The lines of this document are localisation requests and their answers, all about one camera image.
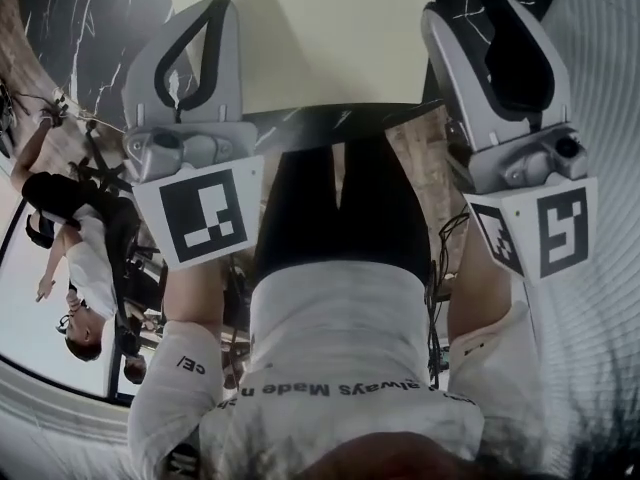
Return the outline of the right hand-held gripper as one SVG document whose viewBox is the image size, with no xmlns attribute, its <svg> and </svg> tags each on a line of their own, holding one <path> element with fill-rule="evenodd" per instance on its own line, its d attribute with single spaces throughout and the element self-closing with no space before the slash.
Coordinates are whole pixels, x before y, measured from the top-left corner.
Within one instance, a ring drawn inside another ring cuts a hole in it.
<svg viewBox="0 0 640 480">
<path fill-rule="evenodd" d="M 591 258 L 598 180 L 574 130 L 558 125 L 571 120 L 569 73 L 540 21 L 518 0 L 481 3 L 494 31 L 488 80 L 435 2 L 423 10 L 422 36 L 449 116 L 477 152 L 463 194 L 489 253 L 543 282 Z"/>
</svg>

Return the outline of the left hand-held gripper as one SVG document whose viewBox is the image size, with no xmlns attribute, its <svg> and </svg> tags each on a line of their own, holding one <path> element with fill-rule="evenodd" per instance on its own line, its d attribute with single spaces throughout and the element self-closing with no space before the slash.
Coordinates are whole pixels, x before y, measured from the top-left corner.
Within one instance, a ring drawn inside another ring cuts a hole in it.
<svg viewBox="0 0 640 480">
<path fill-rule="evenodd" d="M 166 74 L 200 31 L 198 86 L 176 99 Z M 127 127 L 138 128 L 125 137 L 138 178 L 133 196 L 168 267 L 255 245 L 264 159 L 254 153 L 256 127 L 237 122 L 242 94 L 232 1 L 201 0 L 167 21 L 131 64 L 122 99 Z"/>
</svg>

